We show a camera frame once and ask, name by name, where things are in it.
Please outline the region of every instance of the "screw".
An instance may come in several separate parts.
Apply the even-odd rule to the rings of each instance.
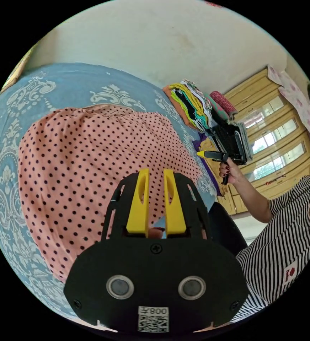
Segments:
[[[75,300],[73,301],[73,304],[74,304],[75,308],[81,309],[81,303],[80,303],[77,299],[75,299]]]
[[[240,301],[235,301],[235,302],[233,302],[233,303],[231,304],[231,306],[230,306],[230,310],[231,310],[231,311],[236,310],[236,309],[239,307],[239,305],[240,305]]]
[[[150,247],[150,251],[157,255],[159,253],[162,252],[162,246],[160,244],[153,244],[151,247]]]

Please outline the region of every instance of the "black and white striped shirt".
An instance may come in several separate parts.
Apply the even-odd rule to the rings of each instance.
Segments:
[[[310,260],[310,175],[269,201],[269,207],[273,218],[236,257],[250,294],[232,322],[273,303]]]

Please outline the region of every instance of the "pink polka dot fabric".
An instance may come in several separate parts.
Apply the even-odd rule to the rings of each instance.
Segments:
[[[163,169],[195,183],[201,174],[163,115],[106,104],[65,108],[25,133],[19,145],[21,207],[56,278],[65,282],[76,257],[100,241],[115,188],[142,168],[150,170],[152,227],[164,215]]]

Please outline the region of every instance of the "hand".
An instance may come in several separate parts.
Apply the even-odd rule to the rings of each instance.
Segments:
[[[162,230],[160,230],[156,227],[148,229],[148,238],[149,239],[161,239],[162,236],[163,236]]]
[[[224,178],[228,174],[228,182],[230,184],[235,184],[239,182],[243,177],[243,174],[240,171],[239,167],[230,158],[228,158],[226,162],[228,163],[228,165],[225,163],[220,163],[219,175]]]

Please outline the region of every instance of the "patterned bedsheet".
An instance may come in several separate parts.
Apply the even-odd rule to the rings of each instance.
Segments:
[[[20,280],[47,307],[63,317],[75,317],[63,295],[63,284],[46,267],[22,215],[18,193],[18,145],[27,129],[49,111],[114,103],[136,111],[159,112],[201,167],[198,190],[209,209],[216,190],[196,156],[192,141],[198,133],[181,117],[156,86],[104,66],[52,64],[24,74],[0,95],[0,248]],[[157,223],[164,226],[164,219]]]

